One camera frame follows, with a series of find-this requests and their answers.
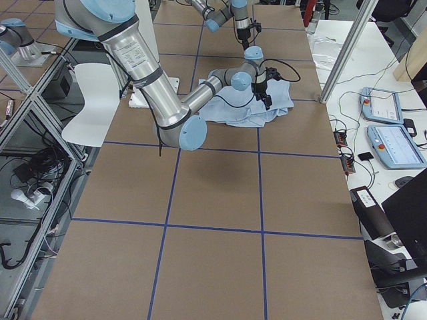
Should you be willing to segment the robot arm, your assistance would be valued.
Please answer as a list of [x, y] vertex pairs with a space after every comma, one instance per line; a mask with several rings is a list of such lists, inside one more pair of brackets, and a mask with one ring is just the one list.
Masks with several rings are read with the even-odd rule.
[[251, 88], [265, 108], [272, 105], [267, 93], [268, 71], [262, 49], [246, 47], [240, 67], [216, 69], [188, 96], [180, 99], [151, 48], [139, 32], [135, 1], [56, 1], [55, 24], [62, 35], [100, 42], [111, 50], [134, 89], [145, 97], [155, 121], [160, 144], [193, 151], [207, 135], [207, 124], [197, 112], [223, 87]]
[[230, 19], [234, 23], [237, 42], [246, 50], [262, 32], [261, 23], [250, 18], [247, 1], [226, 1], [221, 9], [214, 9], [207, 1], [186, 1], [202, 17], [211, 32], [216, 32]]

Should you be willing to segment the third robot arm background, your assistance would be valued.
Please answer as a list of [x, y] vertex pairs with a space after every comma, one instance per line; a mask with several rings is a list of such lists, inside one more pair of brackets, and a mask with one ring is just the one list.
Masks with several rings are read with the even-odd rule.
[[36, 42], [18, 18], [1, 21], [1, 49], [18, 67], [41, 67], [56, 52], [55, 45]]

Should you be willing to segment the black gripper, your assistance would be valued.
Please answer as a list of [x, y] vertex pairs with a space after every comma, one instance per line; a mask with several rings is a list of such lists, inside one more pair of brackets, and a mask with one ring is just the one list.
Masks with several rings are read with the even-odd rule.
[[[252, 41], [249, 41], [252, 29], [256, 30], [256, 35]], [[250, 46], [250, 43], [254, 42], [260, 32], [261, 23], [256, 20], [253, 21], [252, 19], [245, 19], [236, 21], [236, 39], [244, 49], [247, 49]]]
[[268, 111], [272, 106], [272, 98], [266, 93], [268, 88], [268, 80], [280, 80], [280, 73], [274, 67], [267, 67], [261, 75], [256, 77], [256, 82], [252, 83], [252, 92], [256, 101], [264, 102], [264, 106]]

